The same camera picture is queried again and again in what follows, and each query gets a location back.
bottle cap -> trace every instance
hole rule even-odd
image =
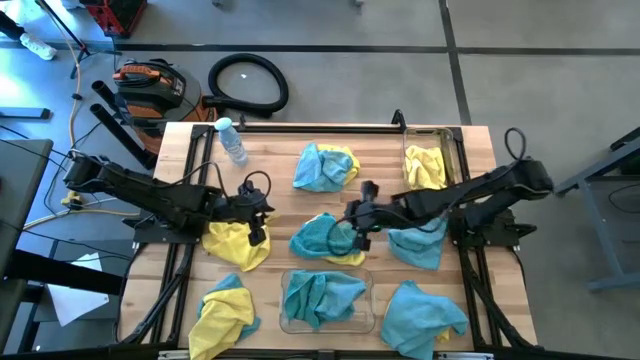
[[[214,124],[213,127],[218,131],[227,130],[231,127],[231,119],[229,118],[220,118]]]

crumpled towel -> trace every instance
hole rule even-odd
[[[314,329],[328,321],[347,321],[355,311],[353,302],[365,290],[362,279],[340,271],[294,271],[284,300],[285,314]]]
[[[436,217],[420,229],[427,231],[435,229],[435,231],[424,233],[415,228],[387,231],[391,252],[398,260],[409,265],[438,270],[444,237],[447,234],[447,220]]]
[[[358,266],[365,259],[364,252],[352,249],[356,231],[349,223],[341,223],[333,227],[331,231],[331,248],[338,254],[349,250],[347,255],[334,256],[327,245],[329,229],[336,223],[333,215],[324,213],[307,221],[289,241],[289,249],[305,259],[323,258],[334,264]]]
[[[353,180],[360,162],[348,147],[307,145],[296,167],[293,187],[314,192],[338,192]]]
[[[391,298],[380,337],[400,354],[431,360],[436,337],[448,337],[453,327],[463,335],[469,320],[449,298],[428,295],[413,281],[403,281]]]
[[[249,224],[211,222],[202,235],[202,246],[207,253],[238,265],[242,271],[253,270],[271,251],[269,229],[267,225],[262,226],[262,229],[266,239],[258,246],[251,246]]]
[[[198,306],[198,321],[189,332],[189,355],[209,360],[260,327],[251,293],[236,274],[229,274],[207,293]]]
[[[411,145],[405,151],[404,171],[409,188],[443,189],[446,186],[444,160],[440,148],[423,149]]]

white paper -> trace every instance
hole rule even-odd
[[[74,261],[73,265],[102,271],[98,253],[84,255],[78,260],[80,261]],[[107,294],[59,285],[48,285],[48,287],[60,326],[65,326],[89,311],[109,302]]]

plastic water bottle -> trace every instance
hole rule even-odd
[[[231,119],[220,118],[213,126],[218,130],[220,143],[222,143],[222,147],[224,147],[227,154],[229,154],[231,161],[237,166],[245,166],[249,161],[249,157],[247,156],[247,151],[244,149],[244,146],[242,146],[240,135],[236,129],[231,126]]]

black hose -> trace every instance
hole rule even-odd
[[[218,87],[218,76],[228,66],[237,63],[252,63],[267,70],[278,83],[280,88],[280,96],[276,102],[270,104],[255,104],[244,100],[238,100],[225,94]],[[269,60],[254,54],[234,54],[221,59],[209,71],[209,89],[213,96],[205,96],[203,105],[205,107],[215,107],[218,113],[224,109],[236,109],[248,113],[252,113],[261,117],[270,117],[276,111],[281,110],[289,101],[289,86],[282,72]]]

